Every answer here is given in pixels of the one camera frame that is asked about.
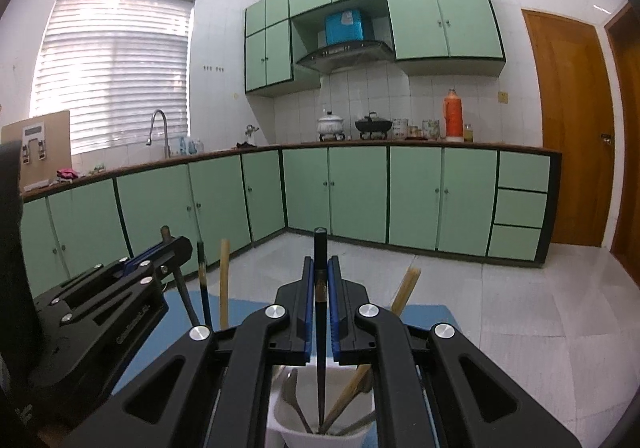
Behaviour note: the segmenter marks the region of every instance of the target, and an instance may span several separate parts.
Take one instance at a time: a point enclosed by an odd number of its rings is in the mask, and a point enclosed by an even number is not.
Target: metal bolt
[[[282,305],[270,305],[264,310],[264,313],[270,318],[283,317],[286,312],[286,309]]]
[[[438,323],[438,325],[436,325],[435,332],[438,338],[447,339],[453,336],[453,334],[456,333],[456,330],[448,323]]]
[[[196,325],[193,329],[189,331],[189,337],[196,341],[200,342],[209,338],[211,331],[204,325]]]
[[[380,309],[372,303],[366,303],[360,306],[358,312],[366,318],[372,318],[373,316],[378,315]]]

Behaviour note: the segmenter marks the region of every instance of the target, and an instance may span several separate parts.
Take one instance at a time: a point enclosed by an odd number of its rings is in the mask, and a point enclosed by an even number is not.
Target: bottle
[[[450,89],[442,105],[445,120],[445,141],[464,142],[462,128],[462,99],[455,89]]]

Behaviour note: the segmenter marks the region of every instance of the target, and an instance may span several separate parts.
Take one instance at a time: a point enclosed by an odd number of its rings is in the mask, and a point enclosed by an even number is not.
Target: tile floor
[[[230,262],[232,298],[273,301],[296,280],[310,237],[286,233]],[[552,244],[543,269],[394,253],[331,241],[345,278],[389,305],[409,265],[422,275],[409,303],[444,304],[463,333],[595,448],[640,382],[640,290],[605,249]],[[218,271],[208,274],[218,294]],[[196,281],[190,282],[195,289]]]

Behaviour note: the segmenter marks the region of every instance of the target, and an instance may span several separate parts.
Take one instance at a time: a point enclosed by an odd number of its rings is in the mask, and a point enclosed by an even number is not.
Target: window
[[[30,117],[69,110],[73,155],[145,142],[156,108],[187,135],[192,25],[192,0],[56,0]]]

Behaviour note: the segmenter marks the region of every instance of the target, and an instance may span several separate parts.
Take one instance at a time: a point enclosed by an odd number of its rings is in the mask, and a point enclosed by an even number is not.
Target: brown countertop edge
[[[180,155],[172,157],[170,159],[164,159],[161,161],[155,161],[152,163],[143,163],[135,166],[124,166],[122,168],[116,168],[113,170],[107,170],[105,172],[97,173],[94,175],[87,175],[70,183],[58,183],[45,188],[39,188],[36,190],[30,190],[23,193],[22,198],[27,203],[46,197],[48,195],[54,195],[55,193],[64,192],[78,186],[84,186],[94,182],[104,181],[107,179],[113,179],[115,177],[121,177],[132,173],[139,173],[148,170],[155,170],[157,168],[165,168],[168,166],[175,166],[179,164],[188,164],[197,161],[206,161],[218,157],[227,157],[229,155],[238,155],[244,153],[256,153],[264,152],[268,150],[287,150],[295,148],[319,148],[319,147],[333,147],[333,146],[431,146],[431,147],[450,147],[450,148],[474,148],[485,150],[502,150],[513,151],[523,153],[535,153],[542,155],[559,154],[557,150],[551,150],[548,148],[537,148],[532,146],[519,146],[514,144],[504,143],[456,143],[447,141],[425,141],[425,140],[411,140],[406,141],[386,141],[386,140],[364,140],[364,141],[322,141],[322,142],[308,142],[300,144],[274,144],[268,146],[259,146],[256,148],[231,148],[229,150],[220,150],[216,152],[202,153],[197,155]]]

